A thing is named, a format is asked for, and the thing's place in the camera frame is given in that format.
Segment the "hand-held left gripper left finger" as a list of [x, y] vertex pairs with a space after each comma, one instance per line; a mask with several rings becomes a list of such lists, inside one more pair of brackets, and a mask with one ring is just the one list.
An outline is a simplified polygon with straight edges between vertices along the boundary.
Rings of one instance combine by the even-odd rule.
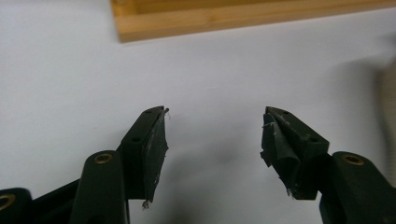
[[155, 106], [141, 113], [119, 145], [126, 197], [153, 202], [168, 145], [164, 117], [168, 108]]

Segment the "white table mat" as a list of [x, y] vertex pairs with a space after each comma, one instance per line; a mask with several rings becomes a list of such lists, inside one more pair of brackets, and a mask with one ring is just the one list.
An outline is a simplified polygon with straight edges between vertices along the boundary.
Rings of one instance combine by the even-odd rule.
[[0, 0], [0, 189], [78, 178], [137, 117], [168, 108], [168, 151], [132, 224], [321, 224], [261, 159], [267, 106], [387, 167], [376, 84], [396, 8], [122, 44], [108, 0]]

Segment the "wooden shoe rack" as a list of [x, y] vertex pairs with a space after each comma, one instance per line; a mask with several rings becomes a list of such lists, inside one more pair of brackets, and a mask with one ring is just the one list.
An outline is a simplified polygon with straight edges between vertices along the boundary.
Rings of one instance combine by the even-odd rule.
[[109, 0], [120, 42], [396, 7], [396, 0]]

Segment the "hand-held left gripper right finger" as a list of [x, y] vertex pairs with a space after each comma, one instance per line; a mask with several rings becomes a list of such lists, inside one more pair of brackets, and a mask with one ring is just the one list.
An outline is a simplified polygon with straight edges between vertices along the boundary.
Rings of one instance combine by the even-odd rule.
[[330, 143], [289, 111], [267, 106], [263, 114], [261, 157], [272, 166], [288, 193], [315, 200], [317, 171]]

